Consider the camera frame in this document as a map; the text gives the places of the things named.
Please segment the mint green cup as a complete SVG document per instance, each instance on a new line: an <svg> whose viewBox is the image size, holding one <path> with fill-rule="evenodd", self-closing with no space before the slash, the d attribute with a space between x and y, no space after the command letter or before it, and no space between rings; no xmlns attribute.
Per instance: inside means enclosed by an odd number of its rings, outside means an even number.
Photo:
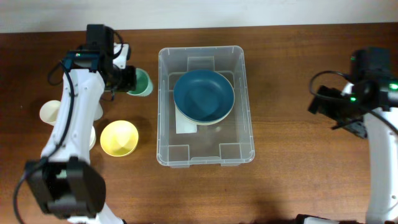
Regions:
<svg viewBox="0 0 398 224"><path fill-rule="evenodd" d="M136 68L136 78L136 89L128 91L127 94L131 96L149 96L154 89L149 74L141 68Z"/></svg>

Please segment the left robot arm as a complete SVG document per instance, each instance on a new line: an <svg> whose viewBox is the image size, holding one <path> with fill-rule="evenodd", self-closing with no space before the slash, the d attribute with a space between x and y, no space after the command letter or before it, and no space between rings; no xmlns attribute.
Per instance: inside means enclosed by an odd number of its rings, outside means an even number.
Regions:
<svg viewBox="0 0 398 224"><path fill-rule="evenodd" d="M50 138L39 160L28 161L27 182L41 211L71 223L124 223L106 205L106 184L90 165L90 136L104 92L136 89L127 65L130 46L103 24L86 27L86 42L61 59L63 93Z"/></svg>

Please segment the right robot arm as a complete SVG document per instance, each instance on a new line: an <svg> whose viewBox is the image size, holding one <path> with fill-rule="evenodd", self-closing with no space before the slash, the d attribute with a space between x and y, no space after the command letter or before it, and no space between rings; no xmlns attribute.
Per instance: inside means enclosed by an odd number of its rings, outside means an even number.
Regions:
<svg viewBox="0 0 398 224"><path fill-rule="evenodd" d="M325 85L318 90L310 79L312 114L335 121L369 142L370 199L366 223L397 223L397 78L391 72L390 51L380 47L359 49L351 55L349 73L338 72L347 84L342 90Z"/></svg>

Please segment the grey cup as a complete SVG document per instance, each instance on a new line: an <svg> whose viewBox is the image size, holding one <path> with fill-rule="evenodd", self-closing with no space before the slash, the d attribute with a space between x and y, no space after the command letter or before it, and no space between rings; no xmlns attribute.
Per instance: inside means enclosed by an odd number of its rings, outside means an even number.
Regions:
<svg viewBox="0 0 398 224"><path fill-rule="evenodd" d="M103 116L103 108L100 103L97 104L95 109L94 121L101 119Z"/></svg>

